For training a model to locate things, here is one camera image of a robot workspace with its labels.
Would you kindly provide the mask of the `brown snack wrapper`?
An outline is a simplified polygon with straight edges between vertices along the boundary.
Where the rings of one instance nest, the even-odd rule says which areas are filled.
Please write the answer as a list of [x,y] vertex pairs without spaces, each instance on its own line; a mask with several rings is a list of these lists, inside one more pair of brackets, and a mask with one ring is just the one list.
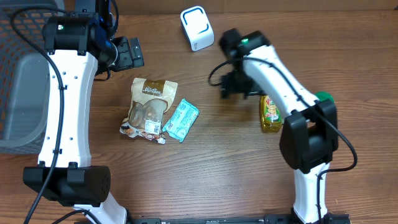
[[131,85],[130,109],[120,133],[165,144],[163,117],[174,102],[177,88],[178,83],[168,80],[135,78]]

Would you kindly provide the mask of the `yellow liquid bottle silver cap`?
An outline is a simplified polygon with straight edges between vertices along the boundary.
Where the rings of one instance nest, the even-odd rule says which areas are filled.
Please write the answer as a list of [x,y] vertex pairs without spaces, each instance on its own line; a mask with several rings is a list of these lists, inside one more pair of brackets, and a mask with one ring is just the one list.
[[269,95],[261,96],[260,109],[262,130],[265,133],[278,133],[284,120]]

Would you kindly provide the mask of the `teal tissue pack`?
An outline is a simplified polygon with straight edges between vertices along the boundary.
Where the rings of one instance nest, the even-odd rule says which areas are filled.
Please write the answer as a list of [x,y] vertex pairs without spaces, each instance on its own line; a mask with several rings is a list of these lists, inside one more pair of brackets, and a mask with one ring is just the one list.
[[199,109],[183,98],[162,131],[182,143],[199,114]]

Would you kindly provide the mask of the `green lidded jar with tissues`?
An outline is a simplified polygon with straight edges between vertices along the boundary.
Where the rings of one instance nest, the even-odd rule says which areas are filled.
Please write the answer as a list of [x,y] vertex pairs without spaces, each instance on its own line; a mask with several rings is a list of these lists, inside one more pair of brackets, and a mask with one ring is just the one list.
[[332,95],[326,91],[319,91],[315,93],[315,96],[320,100],[320,101],[325,101],[325,100],[330,100],[332,103],[334,103],[334,99]]

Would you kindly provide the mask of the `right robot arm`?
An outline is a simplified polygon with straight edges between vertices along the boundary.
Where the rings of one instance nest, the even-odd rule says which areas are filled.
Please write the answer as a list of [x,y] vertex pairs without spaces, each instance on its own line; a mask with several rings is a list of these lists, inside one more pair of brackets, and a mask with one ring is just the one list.
[[259,31],[241,35],[237,29],[227,30],[219,46],[233,65],[220,79],[221,97],[269,95],[284,120],[279,148],[294,171],[296,222],[326,221],[324,171],[338,148],[334,102],[322,101],[303,87]]

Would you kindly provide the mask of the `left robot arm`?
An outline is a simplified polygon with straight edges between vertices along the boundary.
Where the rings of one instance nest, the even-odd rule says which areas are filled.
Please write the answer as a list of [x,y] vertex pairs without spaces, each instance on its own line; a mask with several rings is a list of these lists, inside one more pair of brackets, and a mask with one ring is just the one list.
[[94,166],[88,139],[91,90],[101,73],[143,66],[137,39],[116,37],[114,1],[78,1],[57,9],[43,28],[39,53],[49,64],[50,91],[45,139],[36,166],[23,181],[38,198],[56,201],[90,223],[131,223],[128,209],[110,192],[107,166]]

